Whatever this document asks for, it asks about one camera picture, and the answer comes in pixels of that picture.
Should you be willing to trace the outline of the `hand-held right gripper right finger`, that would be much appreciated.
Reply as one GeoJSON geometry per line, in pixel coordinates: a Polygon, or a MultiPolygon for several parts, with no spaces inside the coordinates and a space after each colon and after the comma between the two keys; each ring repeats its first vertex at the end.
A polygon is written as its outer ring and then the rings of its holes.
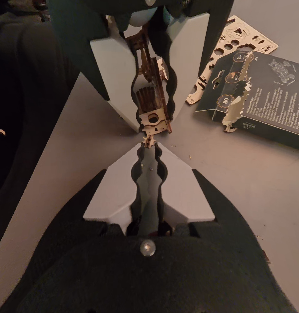
{"type": "Polygon", "coordinates": [[[155,143],[158,188],[158,235],[165,235],[179,224],[212,222],[215,215],[193,169],[161,143],[155,143]]]}

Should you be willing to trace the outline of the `small wooden cross gear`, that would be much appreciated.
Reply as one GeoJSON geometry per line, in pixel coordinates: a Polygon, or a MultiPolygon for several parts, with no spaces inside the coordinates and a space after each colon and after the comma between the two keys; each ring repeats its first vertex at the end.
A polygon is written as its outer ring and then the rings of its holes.
{"type": "Polygon", "coordinates": [[[143,137],[142,143],[144,144],[145,148],[150,149],[152,146],[155,145],[156,140],[154,139],[154,135],[147,135],[143,137]]]}

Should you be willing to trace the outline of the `wooden buggy model assembly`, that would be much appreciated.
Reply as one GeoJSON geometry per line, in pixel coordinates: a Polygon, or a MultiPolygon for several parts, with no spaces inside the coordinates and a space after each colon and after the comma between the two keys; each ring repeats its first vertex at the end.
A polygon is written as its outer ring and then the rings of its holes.
{"type": "Polygon", "coordinates": [[[146,23],[138,33],[126,38],[126,42],[136,57],[136,78],[140,76],[149,84],[132,91],[138,107],[137,120],[140,122],[140,130],[149,137],[163,131],[172,133],[172,128],[162,85],[162,81],[167,80],[167,77],[162,59],[157,60],[156,57],[150,56],[148,25],[149,23],[146,23]]]}

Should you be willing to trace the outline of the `black cardboard box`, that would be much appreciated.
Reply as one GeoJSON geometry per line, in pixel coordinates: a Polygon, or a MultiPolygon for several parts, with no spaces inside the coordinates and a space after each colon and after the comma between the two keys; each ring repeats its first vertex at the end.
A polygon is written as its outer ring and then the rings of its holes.
{"type": "Polygon", "coordinates": [[[256,51],[221,57],[196,112],[299,150],[299,64],[256,51]]]}

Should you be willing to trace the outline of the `laser-cut plywood part sheet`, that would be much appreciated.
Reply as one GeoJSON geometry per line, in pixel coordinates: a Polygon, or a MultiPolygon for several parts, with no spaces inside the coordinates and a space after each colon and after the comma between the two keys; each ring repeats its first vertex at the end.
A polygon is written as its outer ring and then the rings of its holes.
{"type": "Polygon", "coordinates": [[[251,48],[254,51],[270,54],[278,48],[278,45],[242,19],[235,15],[231,16],[227,20],[206,68],[196,81],[196,91],[188,95],[186,99],[189,106],[201,99],[218,59],[241,48],[251,48]]]}

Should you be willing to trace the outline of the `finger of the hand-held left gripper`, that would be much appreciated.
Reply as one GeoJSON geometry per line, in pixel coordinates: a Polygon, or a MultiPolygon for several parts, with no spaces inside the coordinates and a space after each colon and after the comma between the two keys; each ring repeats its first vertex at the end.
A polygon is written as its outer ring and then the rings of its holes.
{"type": "Polygon", "coordinates": [[[108,103],[137,133],[137,105],[132,99],[136,59],[127,42],[115,30],[107,38],[90,41],[90,46],[109,96],[108,103]]]}
{"type": "Polygon", "coordinates": [[[162,57],[169,78],[167,112],[174,120],[199,76],[199,67],[209,22],[209,13],[194,17],[182,14],[167,26],[162,14],[151,21],[149,38],[154,52],[162,57]]]}

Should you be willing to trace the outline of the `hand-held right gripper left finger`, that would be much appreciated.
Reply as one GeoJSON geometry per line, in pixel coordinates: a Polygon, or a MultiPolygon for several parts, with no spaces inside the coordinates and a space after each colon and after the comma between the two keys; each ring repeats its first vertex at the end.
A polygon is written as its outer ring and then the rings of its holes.
{"type": "Polygon", "coordinates": [[[108,167],[83,218],[117,224],[126,234],[135,233],[141,218],[141,196],[137,183],[142,174],[144,144],[137,144],[108,167]]]}

